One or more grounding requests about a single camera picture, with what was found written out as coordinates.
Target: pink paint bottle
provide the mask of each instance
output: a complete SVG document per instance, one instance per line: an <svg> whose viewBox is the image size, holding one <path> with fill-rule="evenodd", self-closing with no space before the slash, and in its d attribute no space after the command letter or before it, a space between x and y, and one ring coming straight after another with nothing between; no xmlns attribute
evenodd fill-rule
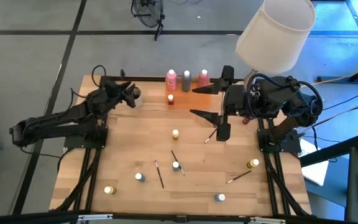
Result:
<svg viewBox="0 0 358 224"><path fill-rule="evenodd" d="M202 70L198 75L198 87L209 85L209 75L207 70Z"/></svg>
<svg viewBox="0 0 358 224"><path fill-rule="evenodd" d="M165 80L167 81L167 88L169 91L174 91L177 89L177 74L173 69L168 71Z"/></svg>

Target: concrete floor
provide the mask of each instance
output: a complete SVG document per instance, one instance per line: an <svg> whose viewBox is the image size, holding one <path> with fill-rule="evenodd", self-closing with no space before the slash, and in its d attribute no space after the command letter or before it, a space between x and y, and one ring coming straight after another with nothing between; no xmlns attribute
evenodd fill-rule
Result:
<svg viewBox="0 0 358 224"><path fill-rule="evenodd" d="M203 0L195 5L177 6L164 1L165 29L242 30L261 2ZM346 3L315 1L314 5L317 21L313 30L358 30ZM79 6L80 0L0 0L0 30L71 30ZM131 2L125 0L88 1L79 30L148 30L129 14L130 6ZM154 42L150 35L78 35L55 112L67 107L69 88L78 90L82 76L89 74L97 64L103 64L108 75L117 75L121 68L127 75L136 76L163 76L170 68L194 72L206 68L213 77L220 76L223 65L232 65L236 78L241 78L250 67L234 53L237 38L232 35L162 35ZM11 144L8 128L22 119L42 115L67 41L67 35L0 35L0 141L4 144L0 150L0 215L11 212L28 158ZM311 36L298 63L284 75L314 82L319 75L341 76L356 71L358 36ZM317 89L326 106L358 95L358 85L329 84L319 85ZM320 119L355 104L358 104L358 99L324 112ZM358 135L358 110L319 126L317 132L319 137L338 141ZM319 147L331 144L319 141ZM62 146L63 139L51 139L44 142L42 152L60 155ZM48 210L56 165L57 159L40 158L24 206L25 213ZM315 215L343 219L343 207L312 194L309 198Z"/></svg>

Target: wooden table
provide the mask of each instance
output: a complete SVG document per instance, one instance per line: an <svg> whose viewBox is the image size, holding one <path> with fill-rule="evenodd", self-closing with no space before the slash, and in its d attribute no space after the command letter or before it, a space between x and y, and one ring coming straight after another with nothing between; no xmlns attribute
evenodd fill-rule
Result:
<svg viewBox="0 0 358 224"><path fill-rule="evenodd" d="M109 213L154 213L186 215L258 215L270 216L269 190L263 155L259 151L257 121L242 124L242 118L230 117L231 138L217 142L205 139L214 128L203 118L184 108L165 103L164 82L135 82L142 90L144 104L140 109L119 105L108 116L108 141L102 150L92 211ZM89 75L84 76L79 94L86 95L96 87ZM212 95L210 111L219 111L221 95ZM275 120L278 124L283 115ZM179 140L172 139L178 129ZM174 151L185 172L172 171ZM58 207L77 184L84 149L72 150L62 160L50 208ZM311 212L299 160L282 153L285 183L304 210ZM230 184L226 182L248 170L246 164L258 159L261 164L252 172ZM165 188L154 164L157 160ZM146 176L145 182L135 174ZM117 188L107 195L105 186ZM81 207L85 207L87 187ZM226 200L216 202L214 195L224 193ZM280 191L276 186L278 209L282 213Z"/></svg>

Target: desk fan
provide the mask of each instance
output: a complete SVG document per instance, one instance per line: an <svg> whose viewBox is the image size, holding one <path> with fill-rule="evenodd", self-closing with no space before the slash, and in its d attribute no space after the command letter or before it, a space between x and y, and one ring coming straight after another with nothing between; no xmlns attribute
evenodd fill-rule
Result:
<svg viewBox="0 0 358 224"><path fill-rule="evenodd" d="M153 28L155 31L154 40L157 40L164 26L162 20L165 19L163 14L163 0L132 0L131 13L134 17L138 17L143 25Z"/></svg>

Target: lamp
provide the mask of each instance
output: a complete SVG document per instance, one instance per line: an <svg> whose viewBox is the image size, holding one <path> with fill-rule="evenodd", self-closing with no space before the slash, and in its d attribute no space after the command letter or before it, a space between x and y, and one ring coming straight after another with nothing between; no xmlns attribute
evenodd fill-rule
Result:
<svg viewBox="0 0 358 224"><path fill-rule="evenodd" d="M237 41L236 53L252 67L248 77L290 70L315 20L310 0L265 0Z"/></svg>

